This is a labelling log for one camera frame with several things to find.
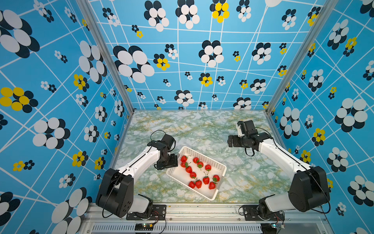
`green marble surface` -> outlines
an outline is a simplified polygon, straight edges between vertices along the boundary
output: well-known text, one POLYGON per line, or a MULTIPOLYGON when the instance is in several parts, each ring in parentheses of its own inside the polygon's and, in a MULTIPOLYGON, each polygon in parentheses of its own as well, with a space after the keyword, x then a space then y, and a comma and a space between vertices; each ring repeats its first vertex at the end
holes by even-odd
MULTIPOLYGON (((177 154, 183 146, 188 146, 226 165, 226 175, 215 200, 209 201, 173 181, 166 170, 150 167, 136 182, 134 194, 145 195, 155 202, 257 203, 268 195, 288 191, 291 181, 265 155, 256 152, 254 157, 249 157, 243 148, 228 147, 227 136, 237 135, 235 124, 250 119, 255 126, 271 133, 261 111, 136 110, 115 168, 135 158, 150 141, 151 133, 160 129, 176 139, 172 153, 177 154)), ((160 140, 162 136, 163 132, 158 131, 152 139, 160 140)))

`white plastic basket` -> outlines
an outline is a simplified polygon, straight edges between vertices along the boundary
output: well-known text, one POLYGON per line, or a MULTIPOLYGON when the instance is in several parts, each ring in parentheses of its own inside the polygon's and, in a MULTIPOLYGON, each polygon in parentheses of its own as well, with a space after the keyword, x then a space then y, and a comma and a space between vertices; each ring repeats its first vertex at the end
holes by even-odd
POLYGON ((194 191, 195 193, 201 195, 202 197, 205 197, 206 199, 213 201, 215 197, 217 196, 218 190, 220 188, 220 185, 222 184, 222 179, 226 174, 227 167, 223 165, 220 162, 217 162, 214 159, 211 159, 208 156, 205 156, 191 148, 188 148, 187 146, 183 146, 181 150, 178 153, 178 166, 169 168, 166 171, 166 174, 170 176, 173 180, 180 183, 182 186, 187 187, 189 190, 194 191), (189 166, 192 167, 192 171, 196 173, 196 177, 201 180, 203 183, 201 188, 191 188, 188 186, 190 181, 195 181, 194 179, 190 178, 190 175, 186 172, 186 169, 184 167, 181 167, 181 157, 189 156, 187 159, 187 163, 190 163, 189 166), (197 167, 197 164, 195 164, 192 160, 193 158, 198 157, 199 160, 204 164, 204 166, 201 168, 197 167), (216 184, 215 189, 209 189, 209 184, 204 184, 203 178, 205 177, 205 173, 207 171, 205 170, 205 166, 209 164, 212 166, 212 170, 209 172, 209 183, 213 181, 213 176, 218 175, 220 177, 220 181, 216 184))

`black cable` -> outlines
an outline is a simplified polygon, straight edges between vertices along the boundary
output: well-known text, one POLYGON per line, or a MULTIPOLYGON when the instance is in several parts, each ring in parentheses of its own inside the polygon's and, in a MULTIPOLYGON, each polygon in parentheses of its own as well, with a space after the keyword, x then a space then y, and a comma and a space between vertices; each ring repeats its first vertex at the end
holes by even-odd
MULTIPOLYGON (((265 129, 263 129, 263 128, 259 128, 259 129, 264 130, 265 132, 267 132, 267 133, 269 134, 269 136, 271 136, 271 134, 270 134, 268 131, 266 131, 265 129)), ((274 137, 272 137, 272 138, 273 138, 273 141, 274 141, 275 146, 277 147, 277 143, 275 142, 274 137)), ((321 188, 321 186, 319 185, 319 183, 317 182, 317 180, 314 178, 314 176, 313 176, 313 175, 308 171, 307 168, 305 168, 301 163, 299 163, 299 161, 297 161, 297 160, 294 159, 293 157, 289 156, 288 153, 284 152, 284 151, 281 149, 281 147, 278 147, 278 149, 279 149, 280 151, 282 151, 285 155, 287 155, 288 157, 290 157, 292 160, 294 160, 295 162, 297 162, 298 164, 300 164, 300 166, 302 166, 302 167, 305 169, 305 171, 307 171, 307 172, 310 174, 310 176, 313 178, 313 180, 316 182, 316 184, 318 185, 318 187, 321 189, 322 193, 324 194, 324 196, 325 196, 325 198, 326 198, 326 201, 327 201, 327 203, 328 203, 328 207, 329 207, 329 208, 328 208, 328 211, 327 211, 327 212, 324 212, 322 206, 321 206, 321 210, 322 210, 322 212, 321 212, 321 211, 318 211, 318 210, 314 210, 314 209, 311 209, 311 210, 313 210, 313 211, 317 211, 317 212, 319 212, 319 213, 321 213, 321 214, 327 214, 327 213, 329 213, 330 210, 331 210, 331 204, 330 204, 330 201, 328 200, 328 198, 327 198, 325 192, 323 191, 323 189, 321 188)))

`blue patterned wall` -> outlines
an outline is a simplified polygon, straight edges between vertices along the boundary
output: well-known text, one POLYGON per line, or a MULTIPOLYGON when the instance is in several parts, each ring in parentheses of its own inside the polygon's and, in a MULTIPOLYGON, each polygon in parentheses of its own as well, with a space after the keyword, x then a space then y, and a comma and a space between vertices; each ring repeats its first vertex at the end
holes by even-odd
POLYGON ((75 233, 128 112, 75 1, 0 10, 0 233, 75 233))
POLYGON ((335 233, 374 230, 372 17, 372 0, 340 0, 271 112, 289 151, 326 171, 335 233))
POLYGON ((137 109, 264 109, 325 0, 91 0, 137 109))

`red strawberry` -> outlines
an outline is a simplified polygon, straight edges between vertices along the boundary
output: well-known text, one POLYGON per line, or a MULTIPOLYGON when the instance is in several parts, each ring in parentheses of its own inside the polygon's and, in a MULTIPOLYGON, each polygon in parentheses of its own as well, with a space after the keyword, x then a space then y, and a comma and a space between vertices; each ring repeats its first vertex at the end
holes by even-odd
POLYGON ((213 176, 213 181, 218 182, 220 180, 220 177, 218 175, 213 176))
POLYGON ((202 182, 201 182, 201 180, 198 180, 198 181, 196 181, 195 184, 196 184, 197 188, 201 188, 202 182))
POLYGON ((202 168, 203 166, 204 166, 204 164, 203 164, 202 162, 198 162, 198 163, 197 163, 197 167, 200 168, 200 170, 201 170, 201 168, 202 168))
POLYGON ((186 171, 187 171, 188 173, 191 173, 191 172, 192 172, 192 168, 191 168, 190 166, 188 166, 188 167, 186 167, 186 171))
POLYGON ((186 162, 186 161, 187 161, 187 157, 183 155, 181 158, 181 162, 186 162))
POLYGON ((188 163, 187 163, 187 162, 182 162, 182 163, 181 163, 181 167, 186 168, 187 166, 188 166, 188 163))
POLYGON ((190 177, 191 177, 192 179, 196 179, 196 173, 195 173, 195 172, 191 172, 191 173, 190 173, 190 177))
POLYGON ((211 165, 208 164, 208 165, 205 166, 205 170, 210 171, 211 169, 212 169, 211 165))
POLYGON ((195 188, 196 185, 195 185, 195 183, 194 183, 193 181, 191 181, 191 182, 188 184, 188 186, 191 187, 191 188, 195 188))
POLYGON ((209 189, 215 189, 215 183, 214 182, 210 182, 209 189))

